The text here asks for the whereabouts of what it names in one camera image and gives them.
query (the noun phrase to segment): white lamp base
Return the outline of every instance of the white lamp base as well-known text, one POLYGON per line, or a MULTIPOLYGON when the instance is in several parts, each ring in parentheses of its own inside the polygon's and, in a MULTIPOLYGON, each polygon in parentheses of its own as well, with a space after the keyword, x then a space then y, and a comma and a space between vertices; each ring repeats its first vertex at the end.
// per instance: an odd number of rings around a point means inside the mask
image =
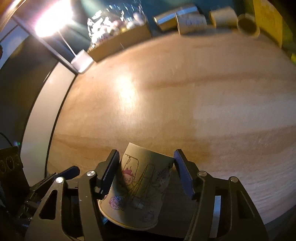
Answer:
POLYGON ((85 72, 94 62, 87 52, 81 50, 77 56, 71 61, 71 64, 78 70, 79 73, 85 72))

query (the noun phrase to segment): glowing lamp shade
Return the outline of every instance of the glowing lamp shade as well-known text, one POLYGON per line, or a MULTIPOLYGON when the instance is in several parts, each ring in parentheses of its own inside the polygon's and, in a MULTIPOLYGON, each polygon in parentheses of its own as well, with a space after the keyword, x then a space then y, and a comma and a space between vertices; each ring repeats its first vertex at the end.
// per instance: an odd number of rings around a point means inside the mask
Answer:
POLYGON ((73 16, 70 0, 60 0, 52 5, 38 20, 35 31, 39 37, 48 37, 68 24, 73 16))

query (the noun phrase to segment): wooden table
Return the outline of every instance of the wooden table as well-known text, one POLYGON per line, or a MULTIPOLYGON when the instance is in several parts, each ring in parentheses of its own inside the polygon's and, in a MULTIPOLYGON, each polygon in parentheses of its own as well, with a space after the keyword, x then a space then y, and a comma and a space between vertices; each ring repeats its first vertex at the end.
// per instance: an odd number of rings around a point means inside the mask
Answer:
MULTIPOLYGON (((296 205, 296 67, 265 36, 171 33, 94 64, 75 80, 53 135, 48 171, 81 173, 128 143, 237 176, 264 223, 296 205)), ((182 236, 194 202, 174 170, 155 232, 182 236)))

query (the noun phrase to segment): transparent plastic wrap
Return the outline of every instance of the transparent plastic wrap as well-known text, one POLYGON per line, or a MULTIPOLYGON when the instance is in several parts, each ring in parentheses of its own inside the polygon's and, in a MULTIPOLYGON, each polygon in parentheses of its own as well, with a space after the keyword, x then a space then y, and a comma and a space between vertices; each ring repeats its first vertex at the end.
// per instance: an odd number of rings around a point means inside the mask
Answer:
POLYGON ((114 36, 142 26, 146 22, 147 17, 138 1, 131 1, 131 3, 116 2, 108 5, 105 9, 97 11, 87 21, 91 38, 89 50, 114 36))

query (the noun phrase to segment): silver bolt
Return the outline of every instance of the silver bolt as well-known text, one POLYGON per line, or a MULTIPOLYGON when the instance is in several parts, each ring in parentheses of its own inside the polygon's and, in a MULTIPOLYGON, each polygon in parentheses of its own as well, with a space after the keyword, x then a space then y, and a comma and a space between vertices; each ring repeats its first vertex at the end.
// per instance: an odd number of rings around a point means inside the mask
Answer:
POLYGON ((201 177, 205 177, 207 175, 207 172, 205 171, 199 171, 198 174, 201 176, 201 177))
POLYGON ((237 183, 239 181, 237 177, 231 177, 230 180, 234 183, 237 183))
POLYGON ((87 174, 89 177, 92 177, 93 175, 96 174, 96 172, 95 172, 95 171, 88 171, 86 174, 87 174))
POLYGON ((64 181, 64 178, 62 178, 62 177, 58 177, 57 179, 56 179, 56 182, 57 183, 62 183, 64 181))

